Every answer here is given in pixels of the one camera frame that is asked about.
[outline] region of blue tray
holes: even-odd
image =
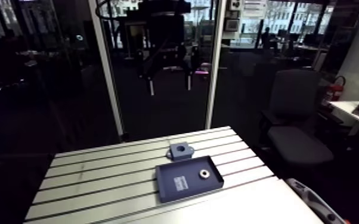
[[[201,178],[202,169],[207,170],[210,177]],[[161,203],[222,188],[224,184],[209,156],[156,166],[156,178]]]

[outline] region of red fire extinguisher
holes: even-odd
[[[329,101],[337,101],[339,97],[342,95],[343,87],[345,86],[346,79],[343,76],[338,76],[334,80],[334,84],[331,84],[327,88],[327,92],[321,101],[321,104],[325,107],[329,107]]]

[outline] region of white door frame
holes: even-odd
[[[225,16],[225,5],[226,4],[227,4],[227,0],[218,0],[217,9],[216,9],[217,10],[217,18],[216,18],[214,43],[213,43],[212,70],[211,70],[210,88],[209,88],[209,96],[208,96],[208,107],[206,110],[205,129],[210,129],[212,127],[214,99],[215,99],[215,94],[216,94],[218,67],[219,67],[219,63],[220,63],[219,59],[220,59],[220,52],[221,52],[222,30],[224,27],[224,16]]]
[[[99,17],[97,17],[95,10],[97,6],[97,0],[88,0],[89,9],[91,11],[93,27],[96,33],[97,45],[99,47],[99,53],[101,58],[101,64],[103,66],[104,78],[106,79],[107,90],[109,92],[110,104],[113,110],[114,121],[116,123],[117,133],[119,135],[119,139],[121,140],[121,136],[124,134],[124,128],[122,126],[121,114],[118,106],[118,99],[116,95],[116,90],[113,82],[113,69],[110,64],[109,53],[107,52],[107,44],[104,40],[104,32],[101,27],[101,22]]]

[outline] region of office chair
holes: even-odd
[[[310,167],[333,160],[333,153],[313,135],[301,129],[316,111],[320,74],[311,70],[278,71],[274,78],[269,109],[262,111],[265,138],[291,166]],[[336,117],[319,112],[329,122]]]

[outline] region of white desk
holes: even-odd
[[[338,108],[359,121],[359,115],[352,114],[355,108],[359,105],[359,101],[335,101],[330,102],[335,108]]]
[[[184,141],[212,157],[224,186],[161,204],[154,167]],[[57,154],[25,223],[128,222],[322,223],[230,127]]]

